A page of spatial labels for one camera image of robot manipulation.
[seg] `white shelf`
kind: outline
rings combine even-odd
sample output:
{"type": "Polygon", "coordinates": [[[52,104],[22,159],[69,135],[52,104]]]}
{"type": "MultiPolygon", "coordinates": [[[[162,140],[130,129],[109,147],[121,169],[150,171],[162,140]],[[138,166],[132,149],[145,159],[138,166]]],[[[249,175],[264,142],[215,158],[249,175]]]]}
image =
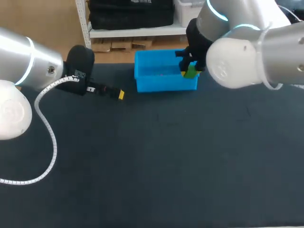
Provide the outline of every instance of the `white shelf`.
{"type": "Polygon", "coordinates": [[[149,37],[149,36],[170,36],[185,35],[186,28],[175,20],[172,25],[157,28],[139,28],[124,30],[90,30],[90,38],[114,38],[114,37],[149,37]]]}
{"type": "Polygon", "coordinates": [[[149,36],[171,36],[171,35],[185,35],[186,28],[174,20],[174,23],[169,26],[157,28],[139,28],[126,30],[94,30],[91,23],[86,23],[86,0],[75,0],[79,21],[82,33],[85,40],[85,46],[91,48],[91,38],[115,38],[115,37],[149,37],[149,36]]]}

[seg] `yellow block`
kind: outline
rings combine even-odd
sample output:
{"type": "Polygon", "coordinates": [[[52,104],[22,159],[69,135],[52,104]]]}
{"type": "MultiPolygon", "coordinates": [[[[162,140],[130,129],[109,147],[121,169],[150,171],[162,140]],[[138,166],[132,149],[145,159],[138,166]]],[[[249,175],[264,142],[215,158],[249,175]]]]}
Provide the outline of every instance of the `yellow block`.
{"type": "Polygon", "coordinates": [[[123,98],[124,98],[124,91],[120,90],[119,100],[123,100],[123,98]]]}

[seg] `dark table surface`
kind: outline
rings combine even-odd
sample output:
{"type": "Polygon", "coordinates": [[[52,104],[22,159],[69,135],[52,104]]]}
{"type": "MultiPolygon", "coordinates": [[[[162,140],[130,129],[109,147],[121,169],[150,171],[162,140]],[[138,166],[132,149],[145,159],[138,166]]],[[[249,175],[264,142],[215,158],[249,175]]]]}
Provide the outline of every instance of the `dark table surface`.
{"type": "MultiPolygon", "coordinates": [[[[39,183],[0,185],[1,227],[304,225],[303,90],[228,90],[202,75],[195,92],[138,94],[130,64],[96,65],[93,77],[125,101],[46,95],[57,162],[39,183]]],[[[35,178],[51,156],[34,114],[23,136],[0,142],[0,177],[35,178]]]]}

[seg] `blue box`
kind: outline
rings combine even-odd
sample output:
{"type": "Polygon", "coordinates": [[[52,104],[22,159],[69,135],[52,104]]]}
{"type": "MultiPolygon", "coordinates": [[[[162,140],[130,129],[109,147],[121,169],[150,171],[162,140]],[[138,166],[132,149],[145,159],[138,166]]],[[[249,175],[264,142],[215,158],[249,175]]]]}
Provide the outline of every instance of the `blue box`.
{"type": "Polygon", "coordinates": [[[136,52],[135,79],[139,93],[197,89],[199,74],[194,79],[184,78],[179,68],[182,58],[176,57],[175,51],[136,52]]]}

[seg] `black case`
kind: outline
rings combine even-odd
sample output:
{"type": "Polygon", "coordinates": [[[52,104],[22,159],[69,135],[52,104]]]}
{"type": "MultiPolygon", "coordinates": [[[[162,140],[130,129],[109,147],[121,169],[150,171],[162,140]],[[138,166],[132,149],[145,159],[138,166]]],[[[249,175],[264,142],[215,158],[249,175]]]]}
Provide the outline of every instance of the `black case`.
{"type": "Polygon", "coordinates": [[[173,24],[172,0],[151,0],[151,3],[130,0],[90,0],[90,21],[93,29],[139,29],[173,24]]]}

